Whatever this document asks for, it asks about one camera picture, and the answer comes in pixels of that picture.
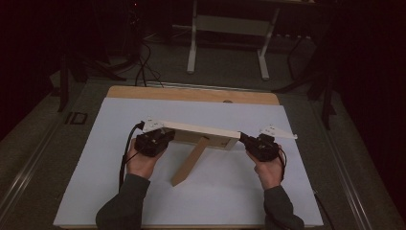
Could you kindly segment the metal floor rail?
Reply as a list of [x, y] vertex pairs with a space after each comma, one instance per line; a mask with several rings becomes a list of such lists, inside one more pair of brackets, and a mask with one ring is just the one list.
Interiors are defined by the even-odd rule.
[[43, 152], [48, 147], [50, 141], [53, 138], [54, 133], [60, 127], [60, 122], [55, 121], [45, 131], [44, 136], [39, 140], [39, 143], [35, 146], [34, 150], [30, 153], [28, 160], [23, 168], [18, 172], [14, 178], [11, 186], [0, 200], [0, 225], [7, 221], [8, 215], [14, 208], [18, 199], [24, 193], [26, 187], [30, 183], [39, 162], [42, 159]]
[[338, 148], [338, 145], [334, 141], [331, 132], [325, 128], [325, 125], [321, 118], [322, 107], [319, 105], [318, 102], [310, 102], [309, 104], [317, 120], [318, 126], [322, 130], [324, 139], [327, 141], [327, 145], [331, 150], [333, 164], [336, 168], [341, 186], [343, 188], [344, 194], [350, 206], [358, 230], [373, 230], [371, 222], [360, 200], [360, 196], [354, 186], [354, 183], [351, 180], [349, 171], [341, 156], [341, 152]]

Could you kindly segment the black stand legs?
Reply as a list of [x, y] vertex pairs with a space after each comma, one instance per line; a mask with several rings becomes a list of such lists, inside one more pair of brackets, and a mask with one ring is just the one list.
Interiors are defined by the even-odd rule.
[[336, 80], [336, 77], [337, 75], [335, 70], [311, 74], [307, 77], [302, 77], [299, 80], [295, 80], [293, 83], [288, 84], [285, 87], [274, 89], [273, 93], [286, 93], [293, 90], [294, 88], [310, 83], [310, 87], [306, 93], [307, 98], [311, 101], [316, 101], [320, 97], [323, 97], [321, 119], [324, 127], [327, 130], [330, 130], [329, 116], [335, 113], [335, 110], [333, 109], [331, 104], [331, 100], [333, 93], [333, 84]]
[[130, 64], [131, 60], [127, 60], [113, 66], [104, 66], [80, 52], [63, 54], [60, 58], [59, 87], [56, 88], [56, 94], [59, 96], [58, 112], [62, 112], [69, 102], [69, 73], [72, 73], [75, 81], [86, 82], [88, 77], [85, 66], [89, 66], [113, 81], [124, 81], [124, 78], [116, 75], [115, 71], [124, 69]]

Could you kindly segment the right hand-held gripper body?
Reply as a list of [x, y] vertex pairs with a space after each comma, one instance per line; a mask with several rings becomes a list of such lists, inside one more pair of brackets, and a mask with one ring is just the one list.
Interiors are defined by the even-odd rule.
[[258, 137], [247, 137], [247, 150], [260, 162], [269, 162], [280, 157], [276, 137], [297, 139], [298, 135], [275, 126], [266, 126], [259, 131]]

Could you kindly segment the white metal table frame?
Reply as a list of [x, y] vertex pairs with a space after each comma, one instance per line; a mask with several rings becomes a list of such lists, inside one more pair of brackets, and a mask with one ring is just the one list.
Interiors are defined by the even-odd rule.
[[232, 18], [224, 16], [213, 16], [199, 14], [197, 12], [198, 0], [193, 0], [192, 4], [192, 39], [191, 48], [189, 52], [189, 59], [187, 65], [187, 73], [193, 74], [196, 62], [196, 35], [198, 31], [217, 32], [225, 34], [236, 35], [262, 35], [264, 43], [260, 49], [257, 50], [257, 57], [259, 61], [259, 69], [261, 77], [264, 81], [269, 81], [270, 76], [268, 67], [265, 60], [265, 54], [272, 34], [274, 32], [277, 19], [280, 14], [280, 8], [275, 8], [272, 17], [269, 21]]

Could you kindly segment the wooden picture frame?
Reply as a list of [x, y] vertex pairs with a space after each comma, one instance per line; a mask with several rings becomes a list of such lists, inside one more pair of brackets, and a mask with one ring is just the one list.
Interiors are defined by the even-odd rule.
[[161, 121], [160, 125], [164, 129], [175, 131], [175, 142], [194, 144], [191, 153], [170, 181], [173, 187], [186, 180], [206, 148], [230, 150], [240, 138], [238, 131], [209, 126], [196, 126], [168, 121]]

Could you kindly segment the person's right hand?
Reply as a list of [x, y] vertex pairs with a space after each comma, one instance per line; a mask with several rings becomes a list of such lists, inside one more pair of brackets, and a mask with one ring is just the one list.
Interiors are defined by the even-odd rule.
[[246, 151], [249, 158], [255, 163], [254, 171], [259, 177], [263, 190], [268, 190], [282, 183], [284, 175], [284, 152], [279, 150], [279, 157], [269, 162], [260, 162], [249, 151]]

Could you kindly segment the black floor bracket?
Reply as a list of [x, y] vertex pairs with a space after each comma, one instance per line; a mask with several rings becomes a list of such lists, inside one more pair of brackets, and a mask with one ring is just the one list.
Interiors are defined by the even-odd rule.
[[88, 114], [82, 112], [69, 112], [64, 122], [65, 125], [84, 125], [87, 121]]

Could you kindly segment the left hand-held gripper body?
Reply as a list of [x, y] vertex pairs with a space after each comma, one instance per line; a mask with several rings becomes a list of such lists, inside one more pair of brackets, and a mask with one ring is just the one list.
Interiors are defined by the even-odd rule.
[[154, 157], [164, 151], [168, 145], [163, 141], [162, 130], [157, 129], [137, 135], [134, 149], [145, 156]]

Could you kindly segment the white table mat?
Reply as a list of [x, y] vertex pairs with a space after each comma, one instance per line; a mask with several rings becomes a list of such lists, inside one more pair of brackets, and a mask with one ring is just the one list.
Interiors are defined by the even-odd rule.
[[[94, 225], [99, 209], [118, 192], [129, 131], [147, 118], [251, 136], [269, 125], [291, 129], [281, 105], [107, 98], [61, 200], [56, 226]], [[172, 142], [157, 162], [144, 202], [144, 226], [261, 226], [263, 190], [244, 146], [206, 149], [188, 178], [172, 186], [172, 176], [191, 150], [188, 144]]]

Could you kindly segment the person's left hand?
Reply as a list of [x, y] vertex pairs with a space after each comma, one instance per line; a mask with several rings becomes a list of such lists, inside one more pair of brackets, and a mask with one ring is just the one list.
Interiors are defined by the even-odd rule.
[[135, 149], [131, 149], [126, 155], [126, 172], [150, 179], [157, 161], [163, 154], [163, 152], [160, 152], [154, 157], [149, 157]]

